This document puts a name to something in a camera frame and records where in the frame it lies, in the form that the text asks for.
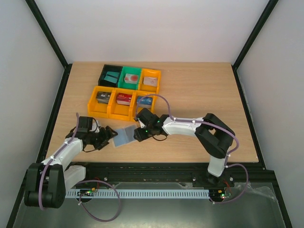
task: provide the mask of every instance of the wooden tabletop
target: wooden tabletop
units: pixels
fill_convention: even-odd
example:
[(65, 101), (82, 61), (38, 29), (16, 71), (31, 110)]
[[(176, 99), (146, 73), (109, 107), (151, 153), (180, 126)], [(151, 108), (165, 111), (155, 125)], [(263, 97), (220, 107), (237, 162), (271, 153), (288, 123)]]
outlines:
[[(67, 82), (47, 157), (63, 143), (76, 125), (76, 112), (87, 116), (87, 103), (98, 84), (104, 64), (161, 70), (159, 94), (170, 103), (172, 115), (198, 118), (213, 113), (236, 134), (240, 148), (230, 162), (258, 162), (243, 105), (230, 63), (75, 62)], [(161, 99), (157, 115), (167, 114)], [(134, 122), (98, 118), (102, 126), (119, 129)], [(112, 142), (99, 151), (81, 152), (75, 162), (209, 162), (209, 154), (196, 137), (170, 135), (158, 142), (150, 138), (115, 148)]]

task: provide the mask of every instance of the white wall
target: white wall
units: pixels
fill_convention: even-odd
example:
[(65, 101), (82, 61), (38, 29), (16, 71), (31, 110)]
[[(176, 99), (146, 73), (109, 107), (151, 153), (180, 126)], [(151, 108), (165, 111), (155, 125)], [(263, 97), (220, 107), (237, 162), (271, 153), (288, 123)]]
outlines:
[(36, 161), (63, 67), (24, 0), (0, 1), (0, 227)]
[(268, 0), (36, 0), (68, 62), (231, 62)]
[(304, 224), (304, 1), (279, 1), (239, 69), (268, 169)]

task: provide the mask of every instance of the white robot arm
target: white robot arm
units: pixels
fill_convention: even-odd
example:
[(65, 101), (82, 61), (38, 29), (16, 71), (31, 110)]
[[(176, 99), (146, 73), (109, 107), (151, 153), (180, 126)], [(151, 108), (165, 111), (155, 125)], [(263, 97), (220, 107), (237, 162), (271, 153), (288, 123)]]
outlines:
[(212, 134), (210, 132), (212, 127), (201, 123), (206, 121), (224, 128), (233, 135), (234, 132), (214, 114), (207, 114), (205, 117), (196, 119), (174, 118), (172, 120), (169, 115), (158, 117), (144, 108), (136, 117), (136, 120), (139, 121), (141, 127), (135, 129), (135, 139), (141, 142), (160, 134), (165, 136), (172, 134), (196, 136), (210, 154), (208, 172), (215, 177), (222, 175), (225, 168), (227, 150), (232, 145), (233, 138), (218, 129), (215, 129), (215, 133)]
[[(66, 136), (64, 143), (49, 158), (41, 163), (33, 163), (27, 171), (24, 202), (26, 206), (42, 205), (48, 208), (59, 208), (69, 190), (86, 177), (86, 168), (79, 165), (67, 167), (87, 145), (93, 145), (100, 150), (109, 144), (109, 139), (115, 137), (117, 132), (109, 126), (105, 128), (98, 125), (92, 117), (79, 117), (78, 128), (72, 137), (74, 129)], [(39, 193), (39, 184), (43, 181), (42, 193)]]

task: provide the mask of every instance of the black box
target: black box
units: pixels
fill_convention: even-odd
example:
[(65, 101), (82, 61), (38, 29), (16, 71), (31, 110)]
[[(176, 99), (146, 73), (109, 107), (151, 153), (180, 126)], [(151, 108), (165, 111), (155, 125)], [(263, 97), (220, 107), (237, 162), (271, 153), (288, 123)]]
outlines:
[(98, 85), (106, 87), (117, 87), (122, 69), (122, 66), (104, 65), (104, 68), (98, 80)]
[(97, 92), (96, 99), (98, 103), (108, 104), (111, 97), (111, 92)]

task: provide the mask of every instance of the purple cable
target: purple cable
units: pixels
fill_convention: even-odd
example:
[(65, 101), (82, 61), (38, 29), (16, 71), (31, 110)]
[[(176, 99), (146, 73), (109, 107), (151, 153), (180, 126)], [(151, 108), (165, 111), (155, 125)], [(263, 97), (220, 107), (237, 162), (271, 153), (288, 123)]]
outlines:
[(50, 165), (50, 163), (55, 160), (55, 158), (63, 151), (63, 149), (72, 142), (72, 140), (74, 139), (75, 135), (76, 135), (76, 132), (77, 132), (77, 129), (78, 129), (78, 125), (79, 125), (79, 114), (76, 113), (76, 117), (77, 117), (77, 124), (76, 124), (76, 128), (75, 128), (75, 131), (72, 135), (72, 137), (70, 138), (69, 141), (67, 141), (67, 143), (65, 143), (62, 147), (59, 148), (59, 150), (54, 154), (54, 158), (50, 159), (47, 164), (45, 165), (43, 171), (42, 171), (42, 174), (41, 174), (41, 178), (40, 178), (40, 183), (39, 183), (39, 190), (38, 190), (38, 204), (39, 204), (39, 207), (41, 210), (45, 210), (45, 208), (43, 207), (42, 205), (42, 186), (43, 186), (43, 180), (44, 180), (44, 177), (47, 173), (47, 170), (48, 170), (48, 167)]
[(240, 198), (246, 191), (247, 189), (247, 185), (248, 185), (248, 180), (249, 180), (249, 176), (248, 176), (248, 171), (246, 169), (246, 167), (242, 164), (239, 164), (239, 163), (235, 163), (235, 164), (232, 164), (232, 165), (229, 165), (228, 168), (230, 167), (233, 167), (233, 166), (240, 166), (242, 167), (244, 170), (245, 170), (245, 173), (246, 173), (246, 183), (245, 183), (245, 187), (244, 189), (242, 190), (242, 192), (236, 196), (235, 198), (233, 198), (232, 200), (228, 200), (228, 201), (224, 201), (224, 202), (214, 202), (211, 198), (210, 198), (210, 201), (213, 203), (213, 204), (226, 204), (226, 203), (232, 203), (234, 201), (236, 201), (238, 198)]
[(122, 210), (122, 202), (121, 202), (121, 200), (120, 200), (118, 191), (117, 191), (117, 190), (114, 188), (114, 186), (112, 186), (111, 184), (109, 184), (109, 183), (107, 183), (107, 182), (104, 182), (104, 181), (101, 181), (101, 180), (87, 180), (87, 181), (86, 181), (86, 180), (83, 180), (83, 181), (78, 182), (78, 184), (88, 183), (88, 182), (99, 182), (99, 183), (102, 183), (102, 184), (105, 184), (105, 185), (109, 186), (111, 189), (113, 189), (113, 190), (115, 191), (115, 193), (116, 193), (116, 195), (117, 195), (117, 198), (118, 198), (118, 209), (117, 209), (117, 212), (116, 212), (116, 214), (115, 214), (112, 218), (110, 218), (110, 219), (100, 219), (100, 218), (95, 217), (94, 215), (92, 215), (92, 214), (85, 208), (85, 206), (83, 205), (83, 203), (82, 203), (82, 201), (81, 201), (81, 197), (84, 195), (84, 193), (81, 194), (80, 197), (79, 197), (79, 205), (82, 206), (82, 208), (86, 211), (86, 213), (87, 213), (91, 218), (95, 219), (95, 220), (98, 221), (98, 222), (111, 222), (111, 221), (113, 221), (114, 219), (116, 219), (116, 218), (119, 216), (119, 214), (120, 214), (120, 212), (121, 212), (121, 210)]
[[(140, 102), (141, 102), (144, 98), (146, 98), (146, 97), (148, 97), (148, 96), (152, 96), (152, 95), (153, 95), (153, 96), (158, 96), (158, 97), (162, 98), (162, 99), (167, 103), (167, 106), (168, 106), (168, 114), (169, 114), (170, 119), (172, 119), (173, 121), (182, 122), (182, 123), (192, 123), (191, 120), (181, 120), (181, 119), (177, 119), (177, 118), (173, 117), (172, 114), (171, 114), (171, 109), (170, 109), (170, 105), (169, 105), (168, 100), (167, 100), (166, 98), (164, 98), (163, 96), (159, 95), (159, 94), (148, 94), (148, 95), (146, 95), (146, 96), (141, 97), (141, 98), (139, 99), (139, 101), (137, 102), (138, 105), (137, 105), (137, 107), (136, 107), (135, 116), (137, 115), (138, 107), (140, 106)], [(204, 124), (204, 125), (208, 125), (208, 126), (211, 126), (211, 127), (214, 127), (214, 128), (217, 128), (217, 129), (219, 129), (219, 130), (221, 130), (221, 131), (227, 133), (229, 136), (231, 136), (231, 137), (236, 141), (236, 144), (237, 144), (237, 145), (235, 146), (235, 148), (233, 148), (232, 150), (228, 151), (227, 154), (226, 154), (225, 163), (224, 163), (224, 165), (226, 166), (226, 165), (227, 165), (227, 162), (228, 162), (228, 157), (229, 157), (229, 155), (230, 155), (233, 151), (236, 151), (236, 150), (239, 148), (239, 141), (238, 141), (237, 137), (236, 137), (233, 133), (231, 133), (230, 131), (226, 130), (225, 128), (222, 128), (222, 127), (217, 126), (217, 125), (215, 125), (215, 124), (208, 123), (208, 122), (206, 122), (206, 121), (201, 121), (201, 120), (196, 120), (195, 122), (196, 122), (196, 123), (201, 123), (201, 124)]]

